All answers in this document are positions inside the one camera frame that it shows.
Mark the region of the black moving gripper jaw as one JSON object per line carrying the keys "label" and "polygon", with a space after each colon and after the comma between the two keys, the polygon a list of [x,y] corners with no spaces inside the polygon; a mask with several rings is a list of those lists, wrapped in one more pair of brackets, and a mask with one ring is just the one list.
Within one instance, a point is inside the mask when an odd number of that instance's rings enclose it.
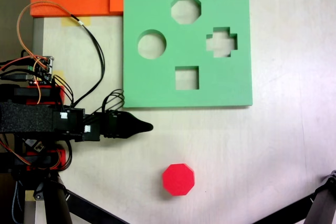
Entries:
{"label": "black moving gripper jaw", "polygon": [[126,136],[132,137],[139,133],[150,132],[153,130],[153,125],[136,118],[131,113],[127,115]]}

